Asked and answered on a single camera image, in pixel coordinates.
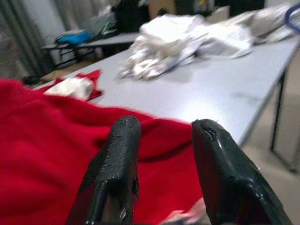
red cloth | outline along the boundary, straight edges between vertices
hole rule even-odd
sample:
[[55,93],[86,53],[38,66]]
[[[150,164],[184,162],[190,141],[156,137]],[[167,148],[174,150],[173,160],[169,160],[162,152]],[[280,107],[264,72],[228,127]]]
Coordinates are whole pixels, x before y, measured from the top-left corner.
[[112,124],[142,126],[134,221],[157,224],[202,197],[191,126],[120,108],[48,96],[0,80],[0,224],[64,224],[92,158]]
[[[89,100],[91,99],[94,99],[94,98],[97,98],[99,96],[102,95],[102,91],[101,90],[98,90],[97,89],[97,83],[98,83],[98,79],[101,75],[101,70],[95,70],[93,72],[90,72],[89,74],[83,74],[83,73],[79,73],[77,74],[75,77],[80,77],[80,78],[89,78],[90,80],[93,81],[93,84],[94,84],[94,89],[92,91],[92,93],[90,94],[90,98]],[[54,85],[62,82],[64,79],[61,79],[61,78],[57,78],[54,82],[54,84],[52,85],[49,85],[49,86],[46,86],[46,87],[43,87],[43,88],[40,88],[38,89],[37,91],[40,91],[40,92],[45,92],[47,91],[49,88],[53,87]]]

gray curtain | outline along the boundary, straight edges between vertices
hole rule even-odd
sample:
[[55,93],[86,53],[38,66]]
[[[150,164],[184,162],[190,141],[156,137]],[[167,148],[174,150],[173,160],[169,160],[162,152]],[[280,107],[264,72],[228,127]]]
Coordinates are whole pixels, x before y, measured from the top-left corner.
[[120,0],[55,0],[66,30],[85,29],[87,21],[100,17],[106,6]]
[[49,55],[41,50],[41,35],[21,0],[0,0],[0,25],[17,44],[20,61],[32,76],[44,76],[54,70]]

blue cable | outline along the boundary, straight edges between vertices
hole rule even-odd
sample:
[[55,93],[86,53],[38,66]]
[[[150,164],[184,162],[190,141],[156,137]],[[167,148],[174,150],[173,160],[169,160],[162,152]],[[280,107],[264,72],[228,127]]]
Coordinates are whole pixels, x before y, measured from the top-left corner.
[[292,24],[291,21],[290,21],[290,16],[291,16],[291,14],[292,14],[295,10],[297,10],[298,8],[300,8],[300,4],[295,5],[295,6],[289,8],[289,9],[287,10],[287,12],[285,13],[285,23],[286,23],[287,26],[289,26],[289,27],[292,28],[293,30],[295,30],[295,31],[297,31],[297,32],[300,33],[300,28],[297,27],[297,26],[295,26],[294,24]]

table leg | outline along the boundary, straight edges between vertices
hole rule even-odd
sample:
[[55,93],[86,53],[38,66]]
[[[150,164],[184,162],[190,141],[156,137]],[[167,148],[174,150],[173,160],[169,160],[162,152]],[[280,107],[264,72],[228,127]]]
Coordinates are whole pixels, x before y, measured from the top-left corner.
[[275,151],[279,118],[280,118],[281,109],[282,109],[281,105],[282,105],[283,94],[284,94],[284,89],[285,89],[285,76],[286,76],[286,70],[283,72],[283,74],[278,82],[280,89],[279,89],[279,95],[278,95],[278,100],[277,100],[277,110],[276,110],[276,115],[275,115],[275,122],[274,122],[272,143],[271,143],[270,151],[281,161],[281,163],[289,171],[291,171],[292,173],[296,173],[297,165],[298,165],[298,161],[299,161],[299,154],[300,154],[300,142],[299,142],[299,147],[296,149],[296,152],[294,154],[294,159],[293,159],[292,163],[289,163],[280,153]]

